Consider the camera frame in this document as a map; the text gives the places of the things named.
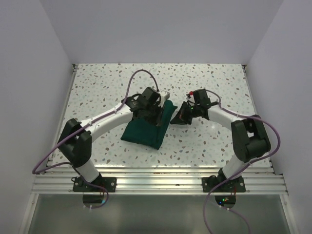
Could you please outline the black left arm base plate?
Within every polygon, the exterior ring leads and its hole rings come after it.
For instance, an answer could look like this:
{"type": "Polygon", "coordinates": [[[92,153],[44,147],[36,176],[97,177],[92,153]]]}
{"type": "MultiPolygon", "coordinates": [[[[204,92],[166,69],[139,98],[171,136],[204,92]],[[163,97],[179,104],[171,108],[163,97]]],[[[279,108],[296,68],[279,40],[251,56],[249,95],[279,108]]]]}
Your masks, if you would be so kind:
{"type": "Polygon", "coordinates": [[[95,179],[92,183],[85,182],[81,177],[71,178],[73,184],[73,192],[79,193],[92,193],[92,192],[103,192],[106,189],[109,193],[114,193],[117,186],[116,177],[99,177],[95,179]]]}

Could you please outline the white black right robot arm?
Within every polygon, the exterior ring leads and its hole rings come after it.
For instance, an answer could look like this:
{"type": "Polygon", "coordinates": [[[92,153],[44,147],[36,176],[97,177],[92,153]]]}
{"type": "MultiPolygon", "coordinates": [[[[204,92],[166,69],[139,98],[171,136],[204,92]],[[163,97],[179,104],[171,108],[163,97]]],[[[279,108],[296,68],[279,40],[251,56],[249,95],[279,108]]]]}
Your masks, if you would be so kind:
{"type": "Polygon", "coordinates": [[[251,160],[262,157],[271,149],[264,124],[256,115],[243,117],[236,113],[231,114],[222,109],[217,102],[194,105],[183,102],[170,123],[190,125],[192,120],[197,117],[216,122],[231,130],[234,155],[219,170],[215,179],[220,190],[229,191],[234,186],[234,179],[241,176],[242,168],[251,160]]]}

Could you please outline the green surgical cloth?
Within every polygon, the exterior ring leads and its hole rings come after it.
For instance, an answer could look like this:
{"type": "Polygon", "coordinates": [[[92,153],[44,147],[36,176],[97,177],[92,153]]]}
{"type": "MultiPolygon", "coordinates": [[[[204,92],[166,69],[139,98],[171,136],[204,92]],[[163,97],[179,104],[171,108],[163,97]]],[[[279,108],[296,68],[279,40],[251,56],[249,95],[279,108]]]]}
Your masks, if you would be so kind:
{"type": "Polygon", "coordinates": [[[149,124],[143,119],[136,119],[127,124],[120,139],[159,150],[176,109],[177,106],[171,100],[166,100],[160,126],[149,124]]]}

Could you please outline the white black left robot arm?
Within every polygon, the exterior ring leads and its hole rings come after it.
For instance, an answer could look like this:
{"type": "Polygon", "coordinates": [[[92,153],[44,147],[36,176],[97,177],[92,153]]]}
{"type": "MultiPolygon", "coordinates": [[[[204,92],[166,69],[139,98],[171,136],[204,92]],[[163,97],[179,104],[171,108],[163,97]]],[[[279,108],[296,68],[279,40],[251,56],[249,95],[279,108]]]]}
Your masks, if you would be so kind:
{"type": "Polygon", "coordinates": [[[168,128],[167,102],[140,104],[130,100],[107,112],[83,121],[67,121],[58,140],[58,149],[84,181],[84,186],[94,192],[101,187],[100,172],[91,161],[92,144],[98,138],[126,124],[121,139],[159,149],[168,128]]]}

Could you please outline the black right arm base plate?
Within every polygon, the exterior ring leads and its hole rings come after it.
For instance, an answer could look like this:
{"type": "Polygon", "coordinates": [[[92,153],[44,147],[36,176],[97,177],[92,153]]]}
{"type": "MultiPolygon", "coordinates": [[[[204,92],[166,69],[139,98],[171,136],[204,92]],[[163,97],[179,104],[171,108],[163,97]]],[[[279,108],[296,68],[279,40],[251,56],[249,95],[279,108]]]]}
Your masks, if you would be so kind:
{"type": "Polygon", "coordinates": [[[237,193],[244,193],[246,192],[245,188],[245,182],[243,177],[238,177],[233,180],[229,180],[228,182],[225,182],[224,184],[219,185],[217,188],[213,190],[213,188],[218,185],[220,182],[217,181],[215,176],[210,177],[202,177],[202,189],[204,193],[231,193],[231,192],[237,192],[237,193]]]}

